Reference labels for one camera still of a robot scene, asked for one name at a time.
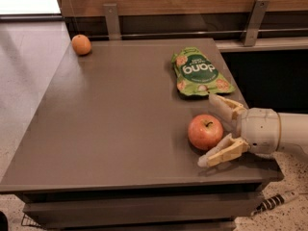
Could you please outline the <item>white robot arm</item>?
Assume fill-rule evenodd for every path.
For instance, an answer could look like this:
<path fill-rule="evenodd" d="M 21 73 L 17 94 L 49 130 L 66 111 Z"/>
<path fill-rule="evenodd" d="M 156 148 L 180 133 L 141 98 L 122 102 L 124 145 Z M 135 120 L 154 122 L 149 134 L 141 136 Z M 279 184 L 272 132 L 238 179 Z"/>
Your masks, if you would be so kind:
<path fill-rule="evenodd" d="M 200 167 L 214 167 L 235 160 L 245 152 L 268 156 L 278 151 L 308 161 L 308 115 L 247 109 L 237 101 L 216 94 L 209 96 L 209 102 L 224 121 L 236 121 L 236 130 L 198 159 Z"/>

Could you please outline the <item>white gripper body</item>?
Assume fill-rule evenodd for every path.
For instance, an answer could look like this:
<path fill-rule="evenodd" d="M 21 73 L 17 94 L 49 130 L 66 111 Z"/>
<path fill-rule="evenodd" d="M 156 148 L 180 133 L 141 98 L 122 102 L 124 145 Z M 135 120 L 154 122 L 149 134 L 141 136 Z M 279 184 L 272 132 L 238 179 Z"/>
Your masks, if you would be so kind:
<path fill-rule="evenodd" d="M 252 108 L 237 118 L 237 134 L 253 154 L 271 154 L 279 144 L 280 117 L 272 109 Z"/>

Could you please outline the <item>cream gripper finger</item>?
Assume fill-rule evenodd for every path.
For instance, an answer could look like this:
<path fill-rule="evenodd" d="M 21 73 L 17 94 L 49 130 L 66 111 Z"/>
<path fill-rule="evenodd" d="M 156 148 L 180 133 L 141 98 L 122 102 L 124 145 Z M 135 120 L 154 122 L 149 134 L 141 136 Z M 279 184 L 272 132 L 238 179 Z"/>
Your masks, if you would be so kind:
<path fill-rule="evenodd" d="M 209 102 L 228 131 L 241 132 L 240 117 L 246 111 L 246 107 L 242 103 L 217 94 L 210 94 Z"/>
<path fill-rule="evenodd" d="M 248 151 L 249 144 L 242 138 L 225 136 L 214 148 L 202 155 L 197 164 L 200 167 L 214 167 L 241 157 Z"/>

